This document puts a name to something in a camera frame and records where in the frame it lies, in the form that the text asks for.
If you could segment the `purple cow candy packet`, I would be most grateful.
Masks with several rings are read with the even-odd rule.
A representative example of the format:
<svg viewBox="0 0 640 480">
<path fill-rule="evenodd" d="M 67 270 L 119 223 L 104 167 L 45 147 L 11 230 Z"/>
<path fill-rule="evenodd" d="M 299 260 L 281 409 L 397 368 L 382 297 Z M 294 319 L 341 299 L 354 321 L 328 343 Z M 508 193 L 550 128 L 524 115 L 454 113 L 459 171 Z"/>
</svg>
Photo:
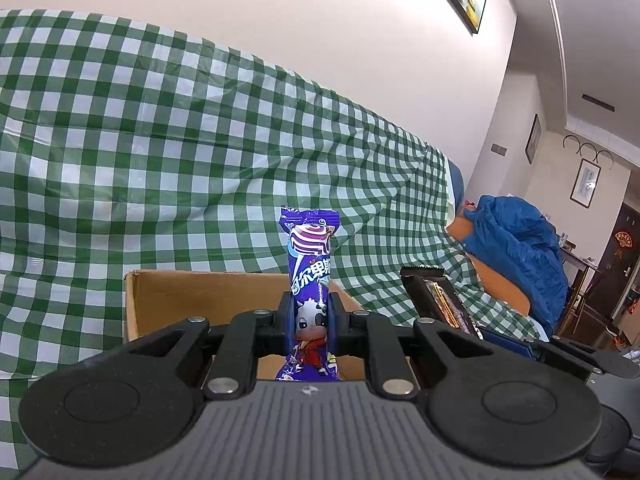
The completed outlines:
<svg viewBox="0 0 640 480">
<path fill-rule="evenodd" d="M 283 207 L 280 227 L 288 236 L 288 356 L 278 371 L 281 382 L 336 382 L 332 353 L 333 311 L 330 297 L 331 237 L 340 214 L 331 209 Z"/>
</svg>

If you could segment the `blue jacket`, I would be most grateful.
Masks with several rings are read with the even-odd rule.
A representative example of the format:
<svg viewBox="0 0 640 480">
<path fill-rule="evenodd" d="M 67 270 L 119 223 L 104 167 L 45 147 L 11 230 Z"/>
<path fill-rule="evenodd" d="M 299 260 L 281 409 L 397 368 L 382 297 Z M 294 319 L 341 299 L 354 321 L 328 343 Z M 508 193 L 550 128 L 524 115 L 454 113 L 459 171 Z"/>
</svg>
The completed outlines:
<svg viewBox="0 0 640 480">
<path fill-rule="evenodd" d="M 568 294 L 555 227 L 516 196 L 484 195 L 464 218 L 473 228 L 462 240 L 465 250 L 513 283 L 529 300 L 529 314 L 552 335 Z"/>
</svg>

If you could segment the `brown cardboard box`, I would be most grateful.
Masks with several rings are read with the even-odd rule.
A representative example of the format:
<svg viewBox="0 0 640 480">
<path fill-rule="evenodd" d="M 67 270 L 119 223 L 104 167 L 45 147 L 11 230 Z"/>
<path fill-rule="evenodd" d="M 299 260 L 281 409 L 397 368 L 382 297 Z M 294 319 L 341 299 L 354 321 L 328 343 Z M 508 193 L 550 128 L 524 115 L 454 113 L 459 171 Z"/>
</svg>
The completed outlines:
<svg viewBox="0 0 640 480">
<path fill-rule="evenodd" d="M 202 389 L 212 364 L 203 351 L 210 326 L 228 325 L 235 315 L 258 308 L 276 310 L 290 292 L 285 274 L 202 273 L 137 270 L 126 275 L 128 342 L 116 353 L 115 377 L 138 393 L 152 390 Z M 362 309 L 340 286 L 347 312 Z M 404 352 L 412 333 L 396 327 Z M 258 362 L 256 382 L 275 382 L 285 356 Z M 350 382 L 367 382 L 362 359 L 338 356 L 338 374 Z"/>
</svg>

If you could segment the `green white checkered cloth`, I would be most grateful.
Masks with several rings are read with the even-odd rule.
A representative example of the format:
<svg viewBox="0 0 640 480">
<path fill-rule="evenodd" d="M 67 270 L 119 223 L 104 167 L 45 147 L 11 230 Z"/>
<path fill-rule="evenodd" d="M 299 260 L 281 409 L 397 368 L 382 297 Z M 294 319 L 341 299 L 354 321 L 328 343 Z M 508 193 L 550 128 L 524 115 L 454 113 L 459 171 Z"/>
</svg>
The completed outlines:
<svg viewBox="0 0 640 480">
<path fill-rule="evenodd" d="M 1 474 L 34 456 L 26 388 L 124 338 L 139 269 L 284 272 L 282 207 L 333 209 L 332 280 L 395 324 L 406 264 L 478 325 L 534 340 L 446 233 L 437 148 L 254 55 L 101 14 L 1 14 Z"/>
</svg>

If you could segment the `white framed wall picture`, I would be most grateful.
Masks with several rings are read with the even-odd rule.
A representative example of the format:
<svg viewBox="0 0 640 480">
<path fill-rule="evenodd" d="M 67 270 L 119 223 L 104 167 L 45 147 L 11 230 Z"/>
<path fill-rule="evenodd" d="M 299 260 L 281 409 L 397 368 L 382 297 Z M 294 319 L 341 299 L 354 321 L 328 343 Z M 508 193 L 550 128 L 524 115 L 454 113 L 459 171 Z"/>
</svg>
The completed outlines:
<svg viewBox="0 0 640 480">
<path fill-rule="evenodd" d="M 580 161 L 570 199 L 580 206 L 589 208 L 596 192 L 600 172 L 600 166 L 583 158 Z"/>
</svg>

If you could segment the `dark brown chocolate bar packet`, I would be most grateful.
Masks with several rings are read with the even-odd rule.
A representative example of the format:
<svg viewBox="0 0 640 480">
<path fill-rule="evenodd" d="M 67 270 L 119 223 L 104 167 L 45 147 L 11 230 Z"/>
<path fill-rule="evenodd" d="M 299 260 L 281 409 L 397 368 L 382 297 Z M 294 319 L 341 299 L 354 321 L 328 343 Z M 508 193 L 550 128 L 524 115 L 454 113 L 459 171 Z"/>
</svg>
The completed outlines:
<svg viewBox="0 0 640 480">
<path fill-rule="evenodd" d="M 444 270 L 425 266 L 403 266 L 399 275 L 413 307 L 421 318 L 434 318 L 468 335 L 483 338 Z"/>
</svg>

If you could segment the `dark wooden door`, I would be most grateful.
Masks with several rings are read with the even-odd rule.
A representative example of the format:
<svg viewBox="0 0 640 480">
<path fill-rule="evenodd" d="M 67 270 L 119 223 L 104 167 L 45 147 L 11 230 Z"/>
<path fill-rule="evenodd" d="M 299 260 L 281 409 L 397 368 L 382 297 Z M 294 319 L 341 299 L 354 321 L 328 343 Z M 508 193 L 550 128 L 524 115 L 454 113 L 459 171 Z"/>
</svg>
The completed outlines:
<svg viewBox="0 0 640 480">
<path fill-rule="evenodd" d="M 638 258 L 639 213 L 623 204 L 598 272 L 588 287 L 584 325 L 590 344 L 596 342 L 605 332 L 605 327 L 614 321 Z"/>
</svg>

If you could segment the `small dark picture frame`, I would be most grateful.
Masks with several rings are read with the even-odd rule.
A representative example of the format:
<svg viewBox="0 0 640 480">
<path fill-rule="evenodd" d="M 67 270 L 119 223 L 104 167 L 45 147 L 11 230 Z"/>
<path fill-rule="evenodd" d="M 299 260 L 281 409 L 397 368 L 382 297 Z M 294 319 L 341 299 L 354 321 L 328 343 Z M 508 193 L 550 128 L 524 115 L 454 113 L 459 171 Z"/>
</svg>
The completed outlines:
<svg viewBox="0 0 640 480">
<path fill-rule="evenodd" d="M 530 128 L 529 136 L 525 147 L 525 156 L 530 164 L 534 162 L 538 144 L 542 135 L 541 122 L 538 115 L 534 116 L 532 128 Z"/>
</svg>

